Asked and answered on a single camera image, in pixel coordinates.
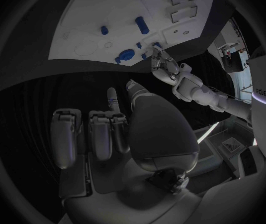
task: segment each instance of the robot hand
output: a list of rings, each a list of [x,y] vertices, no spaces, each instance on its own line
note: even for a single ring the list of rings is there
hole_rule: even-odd
[[[214,92],[205,86],[201,79],[191,74],[192,68],[186,63],[177,62],[165,52],[158,43],[154,44],[152,73],[159,80],[173,86],[173,94],[186,102],[195,101],[210,106],[218,112],[228,112],[243,118],[252,127],[251,105],[239,100],[229,99],[222,92]]]

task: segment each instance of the vent grille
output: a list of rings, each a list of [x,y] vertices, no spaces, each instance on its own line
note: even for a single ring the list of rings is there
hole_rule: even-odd
[[[242,144],[237,141],[235,138],[229,138],[226,141],[222,142],[222,144],[230,151],[235,151],[238,147],[240,147]]]

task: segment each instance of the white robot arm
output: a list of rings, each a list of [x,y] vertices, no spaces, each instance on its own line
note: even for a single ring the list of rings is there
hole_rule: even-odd
[[[251,105],[243,101],[230,99],[222,92],[214,92],[205,86],[197,76],[191,74],[192,68],[186,63],[178,66],[160,46],[154,45],[152,73],[159,80],[172,85],[173,94],[186,102],[195,101],[203,106],[210,106],[218,112],[228,112],[243,118],[252,127]]]

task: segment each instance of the cable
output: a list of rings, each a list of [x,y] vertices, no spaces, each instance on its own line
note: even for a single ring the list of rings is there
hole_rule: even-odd
[[[237,97],[235,97],[235,96],[232,96],[232,95],[229,95],[229,94],[227,94],[227,93],[225,93],[225,92],[222,92],[222,91],[220,91],[220,90],[218,90],[217,88],[214,88],[214,87],[212,87],[212,86],[208,86],[208,88],[213,88],[213,89],[215,89],[215,90],[218,91],[218,92],[221,92],[221,93],[223,93],[223,94],[226,94],[226,95],[228,95],[228,96],[231,96],[231,97],[233,97],[233,98],[235,98],[235,99],[237,99],[237,100],[244,101],[244,102],[246,102],[246,103],[248,103],[248,104],[251,104],[251,103],[247,102],[247,101],[249,101],[249,100],[242,100],[242,99],[240,99],[240,98],[237,98]]]

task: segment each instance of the blue knob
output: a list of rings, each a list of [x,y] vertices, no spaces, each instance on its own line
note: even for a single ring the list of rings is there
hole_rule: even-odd
[[[155,43],[153,44],[153,46],[158,46],[158,47],[162,48],[161,45],[160,45],[158,42],[155,42]]]
[[[143,17],[140,16],[140,17],[136,18],[135,22],[137,23],[142,34],[149,33],[149,29],[148,29]]]
[[[102,26],[100,30],[101,30],[101,32],[102,32],[103,35],[107,35],[108,32],[109,32],[109,31],[108,31],[108,28],[105,27],[105,26]]]
[[[119,64],[120,63],[120,58],[119,57],[116,57],[115,58],[115,61],[116,61],[117,64]]]
[[[133,57],[134,55],[135,55],[134,50],[125,50],[125,51],[123,51],[123,52],[121,52],[121,53],[119,54],[119,58],[120,58],[121,60],[128,61],[128,60],[132,59],[132,57]]]

